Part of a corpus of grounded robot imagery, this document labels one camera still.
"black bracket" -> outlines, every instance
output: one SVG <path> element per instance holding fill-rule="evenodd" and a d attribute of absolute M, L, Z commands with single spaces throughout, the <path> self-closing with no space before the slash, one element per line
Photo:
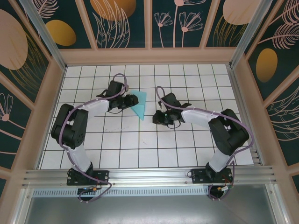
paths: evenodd
<path fill-rule="evenodd" d="M 206 169 L 192 169 L 191 176 L 192 183 L 225 183 L 225 178 L 232 182 L 232 171 L 230 168 L 225 168 L 214 177 L 213 180 L 206 174 Z"/>

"white tile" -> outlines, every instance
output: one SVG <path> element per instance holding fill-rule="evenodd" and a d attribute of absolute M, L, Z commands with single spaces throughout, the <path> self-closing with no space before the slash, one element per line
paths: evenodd
<path fill-rule="evenodd" d="M 91 98 L 92 98 L 92 90 L 91 89 L 90 90 L 77 90 L 75 102 L 76 103 L 84 103 L 84 102 L 91 100 Z"/>
<path fill-rule="evenodd" d="M 186 87 L 185 76 L 171 76 L 171 87 Z"/>
<path fill-rule="evenodd" d="M 139 132 L 139 148 L 157 148 L 157 133 Z"/>
<path fill-rule="evenodd" d="M 93 168 L 98 169 L 100 164 L 101 150 L 88 150 L 86 151 L 87 157 L 93 163 Z"/>
<path fill-rule="evenodd" d="M 197 148 L 196 149 L 196 156 L 198 166 L 205 166 L 213 157 L 214 155 L 214 148 Z"/>
<path fill-rule="evenodd" d="M 121 117 L 106 117 L 104 132 L 120 132 Z"/>
<path fill-rule="evenodd" d="M 205 100 L 220 99 L 217 87 L 203 87 Z"/>
<path fill-rule="evenodd" d="M 158 148 L 175 148 L 176 137 L 172 132 L 158 132 Z"/>
<path fill-rule="evenodd" d="M 94 77 L 81 77 L 79 79 L 78 89 L 92 89 Z"/>
<path fill-rule="evenodd" d="M 187 87 L 201 87 L 199 76 L 185 76 Z"/>
<path fill-rule="evenodd" d="M 96 66 L 83 66 L 80 77 L 94 77 Z"/>
<path fill-rule="evenodd" d="M 189 100 L 189 103 L 192 104 L 191 107 L 196 107 L 203 110 L 206 109 L 206 104 L 204 100 Z"/>
<path fill-rule="evenodd" d="M 169 71 L 171 76 L 183 76 L 184 68 L 182 64 L 170 64 Z"/>
<path fill-rule="evenodd" d="M 94 117 L 88 120 L 86 132 L 103 132 L 104 117 Z"/>
<path fill-rule="evenodd" d="M 178 158 L 175 148 L 158 149 L 159 167 L 177 167 Z"/>
<path fill-rule="evenodd" d="M 140 168 L 158 167 L 158 150 L 157 149 L 139 150 L 139 167 Z"/>
<path fill-rule="evenodd" d="M 254 164 L 249 148 L 243 152 L 237 153 L 235 155 L 235 160 L 238 165 L 253 165 Z"/>
<path fill-rule="evenodd" d="M 171 88 L 171 92 L 176 96 L 178 101 L 188 100 L 186 88 Z"/>
<path fill-rule="evenodd" d="M 185 75 L 199 75 L 196 64 L 184 64 Z"/>
<path fill-rule="evenodd" d="M 65 78 L 62 86 L 63 90 L 75 90 L 78 87 L 79 78 Z"/>
<path fill-rule="evenodd" d="M 108 89 L 109 77 L 96 77 L 94 78 L 93 88 L 94 89 Z"/>
<path fill-rule="evenodd" d="M 110 66 L 103 65 L 103 66 L 97 66 L 97 69 L 95 71 L 96 77 L 104 77 L 104 76 L 110 76 Z"/>
<path fill-rule="evenodd" d="M 121 133 L 107 132 L 103 134 L 102 149 L 119 149 L 121 146 Z"/>
<path fill-rule="evenodd" d="M 187 88 L 187 92 L 189 100 L 204 100 L 201 87 Z"/>
<path fill-rule="evenodd" d="M 206 100 L 206 109 L 208 111 L 223 111 L 221 101 L 220 100 Z"/>
<path fill-rule="evenodd" d="M 190 123 L 181 123 L 181 125 L 179 127 L 177 127 L 178 125 L 176 124 L 176 131 L 191 131 L 192 130 L 192 124 Z"/>
<path fill-rule="evenodd" d="M 192 131 L 176 132 L 177 148 L 194 147 Z"/>
<path fill-rule="evenodd" d="M 138 148 L 138 132 L 122 132 L 121 133 L 121 149 Z"/>
<path fill-rule="evenodd" d="M 46 151 L 41 169 L 59 169 L 63 151 Z"/>
<path fill-rule="evenodd" d="M 141 92 L 146 92 L 146 101 L 155 101 L 156 100 L 156 89 L 155 88 L 140 88 Z"/>
<path fill-rule="evenodd" d="M 155 77 L 155 86 L 162 86 L 163 88 L 170 87 L 169 76 L 156 76 Z"/>
<path fill-rule="evenodd" d="M 144 120 L 140 120 L 139 123 L 140 132 L 150 132 L 156 130 L 157 130 L 157 125 L 153 124 L 153 116 L 144 116 Z"/>
<path fill-rule="evenodd" d="M 210 131 L 193 131 L 196 147 L 213 147 Z"/>
<path fill-rule="evenodd" d="M 224 64 L 212 64 L 215 75 L 227 75 L 228 70 Z"/>
<path fill-rule="evenodd" d="M 51 135 L 49 135 L 49 139 L 47 142 L 47 147 L 46 150 L 64 150 L 63 148 L 60 147 L 60 145 L 56 142 L 56 140 L 54 138 L 51 137 Z"/>
<path fill-rule="evenodd" d="M 203 87 L 217 86 L 214 76 L 201 76 L 200 80 Z"/>
<path fill-rule="evenodd" d="M 155 77 L 154 76 L 143 76 L 140 77 L 140 88 L 154 88 Z"/>
<path fill-rule="evenodd" d="M 60 111 L 60 108 L 61 106 L 65 104 L 65 103 L 58 103 L 57 106 L 56 106 L 56 110 L 55 110 L 55 113 L 54 113 L 54 117 L 57 117 L 59 111 Z"/>
<path fill-rule="evenodd" d="M 93 91 L 92 91 L 92 99 L 96 99 L 97 95 L 100 95 L 103 91 L 104 91 L 104 89 L 93 89 Z"/>
<path fill-rule="evenodd" d="M 168 76 L 169 67 L 167 64 L 156 64 L 155 65 L 155 76 Z"/>
<path fill-rule="evenodd" d="M 69 157 L 67 156 L 67 152 L 64 152 L 64 155 L 62 157 L 62 161 L 61 161 L 61 169 L 70 169 L 71 168 L 71 162 L 69 160 Z"/>
<path fill-rule="evenodd" d="M 179 167 L 196 167 L 195 148 L 178 148 L 178 166 Z"/>
<path fill-rule="evenodd" d="M 138 132 L 139 131 L 139 117 L 137 117 L 137 116 L 136 117 L 123 117 L 121 131 L 122 132 Z"/>
<path fill-rule="evenodd" d="M 138 168 L 138 149 L 121 150 L 120 168 Z"/>
<path fill-rule="evenodd" d="M 139 65 L 126 65 L 126 76 L 139 76 Z"/>
<path fill-rule="evenodd" d="M 153 76 L 155 75 L 154 65 L 140 65 L 140 76 Z"/>
<path fill-rule="evenodd" d="M 103 133 L 86 133 L 84 140 L 85 149 L 101 149 Z"/>
<path fill-rule="evenodd" d="M 102 150 L 100 159 L 100 169 L 118 168 L 120 159 L 119 150 Z"/>
<path fill-rule="evenodd" d="M 59 103 L 73 103 L 77 90 L 61 90 Z"/>
<path fill-rule="evenodd" d="M 129 88 L 139 88 L 139 77 L 133 76 L 127 78 L 127 84 L 129 85 Z"/>
<path fill-rule="evenodd" d="M 213 69 L 211 64 L 199 64 L 198 65 L 200 75 L 213 75 Z"/>
<path fill-rule="evenodd" d="M 235 99 L 232 87 L 219 87 L 220 99 Z"/>
<path fill-rule="evenodd" d="M 145 103 L 144 115 L 153 116 L 155 113 L 156 113 L 156 102 L 155 101 L 147 101 Z"/>
<path fill-rule="evenodd" d="M 65 77 L 80 77 L 81 68 L 81 66 L 67 67 Z"/>
<path fill-rule="evenodd" d="M 125 66 L 124 65 L 112 65 L 110 70 L 110 76 L 114 76 L 118 73 L 125 74 Z"/>
<path fill-rule="evenodd" d="M 223 110 L 231 109 L 235 113 L 239 113 L 239 109 L 235 100 L 222 100 Z"/>
<path fill-rule="evenodd" d="M 217 86 L 231 86 L 228 76 L 215 76 Z"/>

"white tiled floor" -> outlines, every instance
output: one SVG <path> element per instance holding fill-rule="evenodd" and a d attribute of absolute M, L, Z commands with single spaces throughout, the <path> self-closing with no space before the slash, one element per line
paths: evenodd
<path fill-rule="evenodd" d="M 130 89 L 147 93 L 145 117 L 139 120 L 128 108 L 89 121 L 84 145 L 95 168 L 195 167 L 212 158 L 216 145 L 206 128 L 183 123 L 169 129 L 152 123 L 158 109 L 155 86 L 164 87 L 166 94 L 173 92 L 182 104 L 239 113 L 223 64 L 116 65 L 68 67 L 54 117 L 63 103 L 79 105 L 95 98 L 116 73 L 125 73 Z M 249 150 L 236 155 L 235 161 L 253 164 Z M 70 167 L 66 153 L 48 135 L 40 168 Z"/>

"flower illustration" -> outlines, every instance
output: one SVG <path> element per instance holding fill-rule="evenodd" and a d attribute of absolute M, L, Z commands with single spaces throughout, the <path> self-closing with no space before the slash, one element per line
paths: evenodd
<path fill-rule="evenodd" d="M 8 121 L 11 108 L 13 107 L 14 98 L 7 95 L 7 99 L 3 93 L 0 93 L 0 120 Z"/>
<path fill-rule="evenodd" d="M 19 128 L 25 129 L 24 127 L 12 122 L 9 119 L 9 115 L 10 115 L 11 109 L 13 107 L 13 102 L 14 102 L 14 98 L 11 95 L 8 94 L 7 97 L 5 98 L 5 95 L 3 93 L 0 93 L 0 121 L 4 121 L 4 122 L 8 121 Z M 1 129 L 0 129 L 0 133 L 6 134 L 6 135 L 8 135 L 12 138 L 18 139 L 18 140 L 22 139 L 18 136 L 15 136 L 15 135 L 8 133 Z"/>
<path fill-rule="evenodd" d="M 195 1 L 191 1 L 191 0 L 174 0 L 174 3 L 176 4 L 176 6 L 183 6 L 183 5 L 198 5 L 201 3 L 204 3 L 206 0 L 195 0 Z"/>
<path fill-rule="evenodd" d="M 162 48 L 164 47 L 163 41 L 162 41 L 162 35 L 161 35 L 161 27 L 166 27 L 169 25 L 172 25 L 172 20 L 170 20 L 171 17 L 169 13 L 155 13 L 155 20 L 157 22 L 157 25 L 159 26 L 159 32 L 160 32 L 160 40 L 162 44 Z"/>
<path fill-rule="evenodd" d="M 176 11 L 174 14 L 174 23 L 173 23 L 173 47 L 176 47 L 176 21 L 177 21 L 177 13 L 178 7 L 180 6 L 192 6 L 205 3 L 206 0 L 174 0 L 174 4 L 176 4 Z"/>
<path fill-rule="evenodd" d="M 179 22 L 181 24 L 183 37 L 182 37 L 182 48 L 184 47 L 184 34 L 188 31 L 194 31 L 202 29 L 202 23 L 200 23 L 200 13 L 189 13 L 186 18 L 186 12 L 179 14 Z"/>

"cable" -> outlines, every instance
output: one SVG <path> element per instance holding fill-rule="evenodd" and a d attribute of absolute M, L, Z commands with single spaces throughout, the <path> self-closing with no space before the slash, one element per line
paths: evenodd
<path fill-rule="evenodd" d="M 234 119 L 234 118 L 232 118 L 232 117 L 230 117 L 230 116 L 224 115 L 224 114 L 222 114 L 222 113 L 212 112 L 212 111 L 208 111 L 208 110 L 204 110 L 204 109 L 200 109 L 200 108 L 190 108 L 190 107 L 183 108 L 183 107 L 172 106 L 172 105 L 166 103 L 165 101 L 163 101 L 163 100 L 161 99 L 161 97 L 160 97 L 160 95 L 159 95 L 159 93 L 158 93 L 158 89 L 161 89 L 161 90 L 163 91 L 164 96 L 165 96 L 165 90 L 164 90 L 163 87 L 161 87 L 161 86 L 157 86 L 157 87 L 156 87 L 156 94 L 157 94 L 159 100 L 160 100 L 165 106 L 168 106 L 168 107 L 170 107 L 170 108 L 177 109 L 177 110 L 185 110 L 185 111 L 193 111 L 193 110 L 195 110 L 195 111 L 201 111 L 201 112 L 205 112 L 205 113 L 209 113 L 209 114 L 214 114 L 214 115 L 217 115 L 217 116 L 224 117 L 225 119 L 230 119 L 230 120 L 232 120 L 233 122 L 235 122 L 235 123 L 241 125 L 242 127 L 244 127 L 244 128 L 246 129 L 246 131 L 247 131 L 247 132 L 250 134 L 250 136 L 251 136 L 251 143 L 250 143 L 248 146 L 246 146 L 245 148 L 236 150 L 236 151 L 230 156 L 230 158 L 229 158 L 229 160 L 228 160 L 228 162 L 227 162 L 227 165 L 230 163 L 230 161 L 233 159 L 233 157 L 234 157 L 237 153 L 243 152 L 243 151 L 245 151 L 246 149 L 248 149 L 248 148 L 250 148 L 250 147 L 253 146 L 253 144 L 254 144 L 254 136 L 253 136 L 253 133 L 252 133 L 252 131 L 250 130 L 250 128 L 248 128 L 248 127 L 247 127 L 246 125 L 244 125 L 242 122 L 240 122 L 240 121 L 238 121 L 238 120 L 236 120 L 236 119 Z"/>
<path fill-rule="evenodd" d="M 126 91 L 126 88 L 127 88 L 127 86 L 128 86 L 128 85 L 127 85 L 127 78 L 125 77 L 124 74 L 118 73 L 118 74 L 114 75 L 113 80 L 114 80 L 114 78 L 115 78 L 116 76 L 123 76 L 123 77 L 124 77 L 124 86 L 123 86 L 123 88 L 121 89 L 121 91 L 120 91 L 119 93 L 115 94 L 114 96 L 106 97 L 106 98 L 101 98 L 102 100 L 103 100 L 103 99 L 104 99 L 104 100 L 113 99 L 113 98 L 115 98 L 115 97 L 121 95 L 123 92 Z M 66 126 L 67 121 L 69 120 L 69 118 L 71 117 L 71 115 L 72 115 L 77 109 L 80 109 L 81 107 L 84 107 L 84 106 L 86 106 L 86 105 L 89 105 L 89 104 L 91 104 L 91 103 L 93 103 L 93 102 L 96 102 L 96 101 L 99 101 L 99 100 L 100 100 L 100 98 L 96 98 L 96 99 L 87 101 L 87 102 L 85 102 L 85 103 L 83 103 L 83 104 L 81 104 L 81 105 L 79 105 L 79 106 L 74 107 L 74 108 L 69 112 L 69 114 L 66 116 L 66 118 L 65 118 L 65 120 L 64 120 L 64 122 L 63 122 L 63 124 L 62 124 L 60 134 L 59 134 L 59 145 L 60 145 L 61 148 L 63 148 L 63 149 L 67 152 L 67 156 L 68 156 L 68 158 L 69 158 L 71 164 L 76 168 L 76 170 L 79 171 L 79 172 L 80 172 L 82 175 L 84 175 L 85 177 L 89 178 L 90 180 L 93 180 L 93 181 L 96 181 L 96 182 L 99 182 L 99 183 L 104 183 L 104 184 L 108 184 L 108 185 L 109 185 L 109 187 L 108 187 L 106 190 L 104 190 L 99 196 L 93 197 L 93 198 L 90 199 L 89 201 L 83 201 L 83 200 L 81 199 L 81 195 L 79 195 L 79 200 L 80 200 L 80 202 L 84 202 L 84 203 L 94 202 L 94 201 L 98 200 L 103 194 L 105 194 L 105 193 L 112 187 L 112 184 L 111 184 L 110 182 L 106 182 L 106 181 L 102 181 L 102 180 L 99 180 L 99 179 L 95 179 L 95 178 L 93 178 L 92 176 L 89 176 L 89 175 L 87 175 L 86 173 L 84 173 L 84 172 L 83 172 L 83 171 L 82 171 L 82 170 L 75 164 L 75 162 L 74 162 L 73 159 L 71 158 L 69 149 L 68 149 L 67 147 L 65 147 L 65 146 L 62 144 L 62 134 L 63 134 L 63 132 L 64 132 L 64 129 L 65 129 L 65 126 Z"/>

